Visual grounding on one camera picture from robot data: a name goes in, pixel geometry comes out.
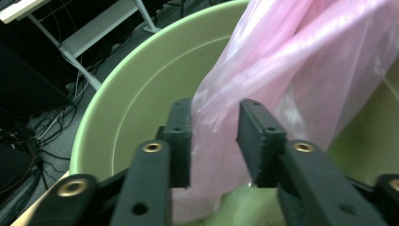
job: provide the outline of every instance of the plastic bag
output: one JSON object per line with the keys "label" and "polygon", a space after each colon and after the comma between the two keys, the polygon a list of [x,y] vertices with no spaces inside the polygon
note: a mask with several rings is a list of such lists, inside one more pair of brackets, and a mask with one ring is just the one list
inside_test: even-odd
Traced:
{"label": "plastic bag", "polygon": [[191,187],[173,191],[173,220],[206,218],[250,181],[235,142],[242,99],[264,104],[289,139],[326,150],[398,50],[398,1],[250,1],[194,97]]}

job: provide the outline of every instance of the black equipment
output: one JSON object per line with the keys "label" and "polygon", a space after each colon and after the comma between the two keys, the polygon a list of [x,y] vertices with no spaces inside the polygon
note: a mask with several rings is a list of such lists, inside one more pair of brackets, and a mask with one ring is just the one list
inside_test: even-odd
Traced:
{"label": "black equipment", "polygon": [[[172,107],[167,126],[136,148],[126,171],[99,184],[87,174],[59,182],[29,225],[170,225],[170,189],[189,186],[190,106],[181,100]],[[285,134],[264,106],[242,101],[237,142],[253,184],[278,189],[287,225],[397,225],[399,175],[364,185],[342,175],[315,144]]]}

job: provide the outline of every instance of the black cable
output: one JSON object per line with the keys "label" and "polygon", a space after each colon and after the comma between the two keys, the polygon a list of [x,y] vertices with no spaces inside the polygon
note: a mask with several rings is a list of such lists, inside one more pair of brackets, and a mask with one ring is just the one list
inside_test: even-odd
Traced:
{"label": "black cable", "polygon": [[50,165],[50,167],[53,168],[53,170],[56,171],[56,172],[58,172],[58,173],[66,173],[66,171],[60,171],[60,170],[56,169],[56,168],[54,167],[54,165],[51,164],[51,163],[49,163],[49,162],[43,161],[43,163]]}
{"label": "black cable", "polygon": [[56,182],[56,178],[54,176],[50,176],[46,170],[44,171],[44,173],[46,174],[46,176],[50,177],[51,179],[53,179]]}
{"label": "black cable", "polygon": [[39,149],[39,152],[40,152],[40,153],[47,153],[48,155],[50,155],[50,156],[52,156],[52,157],[54,157],[54,158],[58,158],[58,159],[66,160],[66,161],[71,161],[70,158],[67,158],[67,157],[60,157],[60,156],[57,156],[57,155],[55,155],[55,154],[53,154],[53,153],[49,153],[49,152],[47,152],[47,151],[44,151],[44,150],[42,150],[42,149]]}

